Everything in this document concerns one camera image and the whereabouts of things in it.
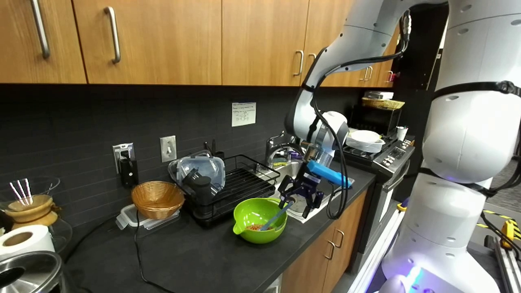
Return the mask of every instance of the tray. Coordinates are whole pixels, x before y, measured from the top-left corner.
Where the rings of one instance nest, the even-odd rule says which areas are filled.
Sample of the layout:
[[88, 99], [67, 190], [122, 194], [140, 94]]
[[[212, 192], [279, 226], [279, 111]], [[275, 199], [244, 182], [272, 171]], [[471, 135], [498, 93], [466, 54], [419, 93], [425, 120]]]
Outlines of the tray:
[[[181, 184], [186, 192], [186, 207], [200, 225], [213, 225], [220, 220], [230, 218], [233, 208], [251, 197], [269, 197], [275, 192], [279, 171], [246, 156], [225, 158], [226, 181], [225, 187], [212, 195], [210, 192], [195, 192], [192, 186]], [[257, 171], [270, 171], [270, 176], [261, 179]]]

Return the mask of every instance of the wall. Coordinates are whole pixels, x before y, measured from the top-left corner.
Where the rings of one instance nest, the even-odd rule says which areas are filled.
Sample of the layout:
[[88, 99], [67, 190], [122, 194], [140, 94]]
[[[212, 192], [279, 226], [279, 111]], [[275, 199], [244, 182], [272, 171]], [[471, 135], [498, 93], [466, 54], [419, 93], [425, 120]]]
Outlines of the wall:
[[[168, 179], [158, 138], [171, 134], [179, 156], [215, 142], [226, 155], [262, 160], [296, 94], [296, 88], [2, 88], [0, 199], [12, 197], [12, 179], [57, 176], [55, 202], [72, 226], [116, 217], [130, 195], [114, 171], [111, 145], [135, 143], [140, 181]], [[357, 94], [324, 90], [316, 101], [344, 112]], [[231, 129], [233, 101], [256, 101], [257, 124]]]

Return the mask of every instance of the lime green bowl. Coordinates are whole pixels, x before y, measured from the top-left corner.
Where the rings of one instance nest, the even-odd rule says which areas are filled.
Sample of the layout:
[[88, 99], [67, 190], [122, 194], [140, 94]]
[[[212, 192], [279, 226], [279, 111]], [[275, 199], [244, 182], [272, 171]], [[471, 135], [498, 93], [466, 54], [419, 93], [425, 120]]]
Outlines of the lime green bowl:
[[243, 200], [233, 210], [233, 233], [254, 244], [272, 243], [287, 228], [288, 215], [283, 212], [269, 230], [261, 231], [259, 228], [272, 220], [279, 210], [279, 205], [269, 199]]

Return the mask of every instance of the blue object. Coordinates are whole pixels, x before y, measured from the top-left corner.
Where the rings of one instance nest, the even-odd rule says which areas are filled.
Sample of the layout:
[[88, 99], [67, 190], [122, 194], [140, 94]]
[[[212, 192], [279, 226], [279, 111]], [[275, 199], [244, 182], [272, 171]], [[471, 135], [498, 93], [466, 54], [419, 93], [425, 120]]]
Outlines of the blue object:
[[355, 182], [352, 177], [345, 179], [345, 176], [342, 173], [329, 169], [327, 166], [319, 164], [316, 161], [308, 161], [308, 169], [311, 174], [314, 174], [331, 184], [336, 184], [336, 186], [342, 186], [342, 179], [345, 182], [345, 187], [352, 187]]

